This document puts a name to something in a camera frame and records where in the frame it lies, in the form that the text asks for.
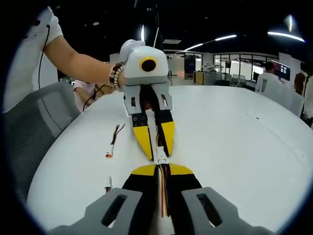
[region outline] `white table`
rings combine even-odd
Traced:
[[[235,204],[249,224],[277,231],[310,187],[312,129],[277,103],[242,88],[177,86],[170,94],[176,129],[169,161],[193,170],[203,187]],[[154,115],[147,113],[154,140]],[[123,123],[114,158],[106,159],[113,130]],[[135,140],[123,94],[106,95],[49,149],[27,204],[46,230],[71,225],[104,194],[108,175],[113,187],[122,187],[132,170],[150,163]],[[171,234],[167,218],[156,219],[154,226],[159,234]]]

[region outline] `black ceiling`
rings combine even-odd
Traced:
[[[236,34],[237,38],[212,42],[194,50],[200,52],[284,52],[307,60],[313,42],[310,31],[312,17],[301,1],[251,0],[119,0],[75,1],[51,0],[51,8],[59,17],[65,38],[80,53],[108,61],[109,55],[119,52],[127,39],[140,39],[145,25],[146,43],[152,46],[157,24],[162,38],[158,47],[186,49],[217,37]],[[307,43],[293,39],[268,36],[270,30],[288,33],[284,20],[292,14],[292,34]],[[164,39],[179,39],[178,45],[162,44]]]

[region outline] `person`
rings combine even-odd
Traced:
[[[112,86],[112,65],[76,52],[65,40],[59,20],[46,8],[21,42],[7,76],[3,113],[7,114],[33,89],[33,74],[42,53],[64,74],[84,82]],[[123,72],[118,77],[123,86]]]
[[[294,90],[299,95],[303,96],[305,92],[304,87],[307,82],[308,74],[305,72],[306,66],[304,63],[300,64],[300,68],[301,68],[300,73],[297,73],[294,78]]]
[[[261,92],[263,80],[278,82],[278,76],[274,75],[274,64],[272,62],[267,62],[265,64],[265,73],[258,77],[258,81],[255,86],[255,92]]]
[[[309,127],[312,127],[313,123],[313,73],[308,78],[304,95],[304,109],[303,109],[303,120]]]
[[[95,101],[95,97],[90,99],[90,97],[95,94],[94,82],[89,83],[75,80],[73,91],[75,104],[81,113],[84,111],[84,105],[86,102],[85,109]]]

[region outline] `white shirt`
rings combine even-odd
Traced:
[[[308,115],[308,118],[313,118],[313,76],[309,78],[305,90],[304,112]]]
[[[63,35],[61,27],[59,26],[59,20],[56,16],[52,16],[49,25],[50,33],[47,44],[56,37]],[[25,96],[34,91],[32,83],[33,73],[39,63],[47,34],[48,28],[45,27],[45,29],[39,34],[36,34],[36,36],[24,39],[16,51],[6,81],[3,106],[4,113],[11,110],[24,99]]]
[[[265,73],[259,75],[258,81],[257,81],[256,86],[255,86],[255,92],[261,92],[260,90],[261,90],[261,86],[263,84],[263,80],[278,82],[278,76],[276,76],[272,73],[269,73],[269,72],[265,72]]]
[[[87,92],[89,96],[92,96],[94,94],[95,83],[86,83],[86,82],[82,82],[79,80],[75,80],[73,90],[75,90],[75,88],[77,88],[77,87],[83,88],[84,91]],[[74,99],[75,99],[75,104],[76,104],[77,108],[82,113],[85,103],[82,101],[80,96],[75,91],[74,91]]]

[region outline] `yellow lens ring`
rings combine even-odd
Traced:
[[[144,62],[146,62],[146,61],[148,61],[148,60],[154,61],[155,67],[154,67],[152,70],[150,70],[150,71],[145,71],[145,70],[142,68],[142,65],[143,65]],[[151,56],[148,56],[148,57],[143,58],[143,59],[140,61],[140,64],[139,64],[139,68],[140,68],[142,71],[144,71],[144,72],[152,72],[153,70],[155,70],[156,67],[157,67],[157,60],[156,60],[154,57],[151,57]]]

